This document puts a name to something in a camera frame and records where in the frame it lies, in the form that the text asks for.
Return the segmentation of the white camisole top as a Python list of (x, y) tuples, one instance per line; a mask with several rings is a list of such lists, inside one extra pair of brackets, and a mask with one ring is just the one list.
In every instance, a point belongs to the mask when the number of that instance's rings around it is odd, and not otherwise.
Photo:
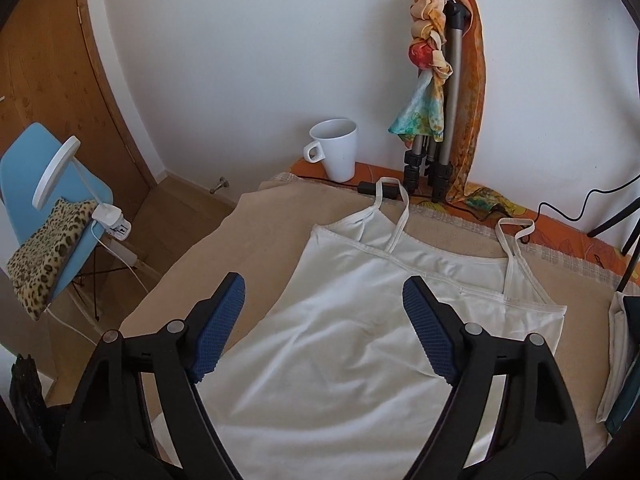
[(278, 301), (198, 385), (242, 477), (405, 477), (450, 393), (406, 315), (408, 278), (491, 335), (558, 345), (565, 308), (514, 237), (499, 236), (499, 258), (471, 257), (406, 225), (373, 204), (315, 226)]

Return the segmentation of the colourful orange scarf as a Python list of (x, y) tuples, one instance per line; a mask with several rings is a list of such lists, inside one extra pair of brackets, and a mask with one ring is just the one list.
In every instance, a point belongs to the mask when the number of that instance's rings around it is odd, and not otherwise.
[(486, 61), (476, 0), (411, 0), (409, 61), (416, 86), (388, 132), (405, 143), (404, 187), (422, 178), (432, 201), (471, 209), (480, 218), (517, 216), (518, 206), (469, 181), (482, 126)]

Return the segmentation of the leopard print cloth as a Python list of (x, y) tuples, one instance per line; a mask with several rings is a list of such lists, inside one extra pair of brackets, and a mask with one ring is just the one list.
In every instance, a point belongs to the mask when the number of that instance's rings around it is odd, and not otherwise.
[(38, 321), (53, 297), (67, 260), (98, 206), (95, 200), (69, 202), (59, 198), (43, 225), (8, 262), (9, 278), (18, 302)]

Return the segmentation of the beige fleece blanket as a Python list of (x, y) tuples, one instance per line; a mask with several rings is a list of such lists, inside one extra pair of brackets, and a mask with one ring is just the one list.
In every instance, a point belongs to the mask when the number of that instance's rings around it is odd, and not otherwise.
[(330, 186), (294, 180), (269, 182), (241, 197), (220, 227), (193, 245), (164, 275), (124, 322), (128, 336), (153, 333), (186, 315), (210, 296), (229, 272), (242, 275), (246, 300), (228, 343), (230, 350), (261, 321), (292, 278), (315, 226), (340, 221), (373, 204), (392, 221), (407, 219), (408, 235), (458, 255), (499, 258), (500, 235), (514, 237), (544, 290), (565, 308), (555, 350), (584, 438), (588, 460), (605, 448), (608, 435), (597, 422), (597, 408), (608, 374), (608, 304), (611, 291), (562, 266), (542, 260), (520, 244), (529, 222), (502, 219), (472, 232), (465, 223), (394, 200), (379, 200)]

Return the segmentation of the orange patterned bedsheet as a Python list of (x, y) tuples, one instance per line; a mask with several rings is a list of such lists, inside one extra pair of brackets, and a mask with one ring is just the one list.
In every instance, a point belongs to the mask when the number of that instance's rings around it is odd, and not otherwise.
[[(311, 164), (310, 162), (306, 162), (305, 159), (300, 158), (290, 167), (290, 172), (295, 174), (296, 177), (303, 179), (330, 182), (321, 162)], [(401, 180), (402, 172), (400, 170), (356, 162), (355, 177), (346, 183), (336, 185), (351, 188), (355, 191), (357, 184), (361, 181), (375, 182), (379, 177), (393, 177)], [(488, 216), (486, 211), (480, 212), (474, 210), (463, 205), (463, 203), (457, 203), (454, 206), (433, 205), (427, 200), (431, 190), (424, 183), (424, 179), (422, 179), (420, 185), (419, 196), (411, 199), (413, 205), (418, 205), (419, 208), (422, 208), (419, 209), (419, 212), (426, 212), (427, 209), (433, 209), (436, 212), (446, 214), (446, 218), (447, 216), (457, 217), (464, 221), (479, 224), (480, 226), (487, 226), (491, 229), (504, 214), (511, 217), (530, 217), (532, 219), (535, 217), (535, 211), (530, 211), (518, 205), (513, 207), (509, 206), (511, 210), (508, 208), (507, 211), (499, 209), (498, 212), (494, 212), (490, 216)], [(612, 278), (613, 281), (610, 282), (614, 289), (616, 289), (620, 279), (623, 277), (631, 257), (631, 252), (628, 256), (622, 256), (616, 247), (606, 244), (597, 238), (589, 238), (585, 233), (576, 230), (572, 226), (568, 226), (547, 216), (541, 216), (536, 220), (536, 231), (530, 236), (529, 243), (525, 244), (524, 248), (537, 249), (536, 246), (544, 247), (544, 249), (541, 249), (542, 255), (551, 256), (552, 262), (563, 263), (567, 261), (573, 269), (587, 270), (581, 263), (577, 263), (577, 268), (573, 266), (572, 258), (593, 264), (599, 269), (611, 271), (614, 278)], [(560, 257), (556, 254), (557, 252), (566, 255), (567, 258)]]

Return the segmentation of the white ceramic mug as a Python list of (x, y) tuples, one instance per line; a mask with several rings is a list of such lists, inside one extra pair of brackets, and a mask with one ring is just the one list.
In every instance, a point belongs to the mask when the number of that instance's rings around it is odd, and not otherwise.
[(310, 164), (321, 162), (328, 178), (336, 183), (349, 181), (356, 171), (358, 127), (347, 118), (318, 122), (309, 130), (311, 142), (303, 148)]

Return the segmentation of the metal door stopper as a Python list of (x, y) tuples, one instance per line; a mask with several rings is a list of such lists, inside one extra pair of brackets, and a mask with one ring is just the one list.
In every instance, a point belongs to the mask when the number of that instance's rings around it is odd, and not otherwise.
[(223, 190), (224, 188), (229, 187), (229, 182), (225, 177), (220, 177), (218, 182), (208, 190), (209, 194), (216, 194), (218, 191)]

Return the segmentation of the grey folded tripod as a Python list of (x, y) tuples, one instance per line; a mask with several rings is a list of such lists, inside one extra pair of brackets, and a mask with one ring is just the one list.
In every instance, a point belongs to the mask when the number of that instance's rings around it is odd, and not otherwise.
[(398, 114), (398, 136), (410, 136), (404, 180), (408, 193), (418, 192), (420, 179), (438, 202), (445, 198), (452, 174), (451, 151), (457, 118), (462, 69), (462, 39), (470, 11), (461, 0), (444, 0), (424, 18), (428, 37), (410, 48), (419, 66), (416, 88)]

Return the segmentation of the folded clothes stack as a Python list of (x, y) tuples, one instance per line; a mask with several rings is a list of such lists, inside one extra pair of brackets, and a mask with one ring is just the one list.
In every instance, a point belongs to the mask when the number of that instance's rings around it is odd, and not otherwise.
[(639, 403), (639, 297), (616, 292), (608, 309), (608, 380), (597, 422), (614, 437)]

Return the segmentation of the blue chair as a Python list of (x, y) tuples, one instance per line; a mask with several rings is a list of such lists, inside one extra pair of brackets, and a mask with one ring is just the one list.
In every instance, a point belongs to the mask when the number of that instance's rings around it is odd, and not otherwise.
[[(75, 159), (74, 148), (76, 140), (69, 138), (63, 144), (35, 122), (2, 155), (1, 195), (20, 246), (43, 225), (59, 198), (72, 203), (95, 200), (98, 206), (113, 201), (112, 190)], [(96, 248), (103, 229), (94, 228), (92, 222), (93, 218), (67, 260), (51, 302), (76, 278)]]

